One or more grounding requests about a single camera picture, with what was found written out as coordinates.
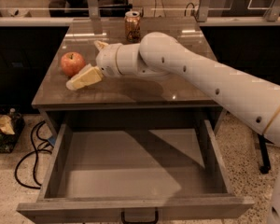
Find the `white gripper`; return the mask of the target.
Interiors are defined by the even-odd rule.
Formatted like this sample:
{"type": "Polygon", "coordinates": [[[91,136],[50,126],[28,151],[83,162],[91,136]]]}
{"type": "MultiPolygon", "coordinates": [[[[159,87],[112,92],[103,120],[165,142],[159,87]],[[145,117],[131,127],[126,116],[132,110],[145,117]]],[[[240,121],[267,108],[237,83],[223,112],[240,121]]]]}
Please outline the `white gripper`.
{"type": "Polygon", "coordinates": [[[76,91],[98,83],[103,79],[103,75],[105,77],[121,76],[117,66],[117,53],[121,44],[108,44],[100,40],[95,40],[94,46],[99,50],[96,56],[96,64],[99,68],[91,64],[84,66],[66,82],[66,88],[68,90],[76,91]]]}

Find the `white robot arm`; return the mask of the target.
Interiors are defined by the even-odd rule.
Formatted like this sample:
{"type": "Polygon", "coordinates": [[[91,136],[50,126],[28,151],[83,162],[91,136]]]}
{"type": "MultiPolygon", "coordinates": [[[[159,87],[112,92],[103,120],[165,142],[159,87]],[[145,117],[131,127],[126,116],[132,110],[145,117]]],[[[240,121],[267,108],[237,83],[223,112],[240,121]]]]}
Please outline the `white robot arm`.
{"type": "MultiPolygon", "coordinates": [[[[256,133],[280,146],[280,86],[198,55],[173,37],[154,32],[139,43],[96,41],[96,65],[87,65],[66,83],[75,91],[103,77],[141,78],[176,74],[227,109],[256,133]]],[[[280,224],[280,170],[267,224],[280,224]]]]}

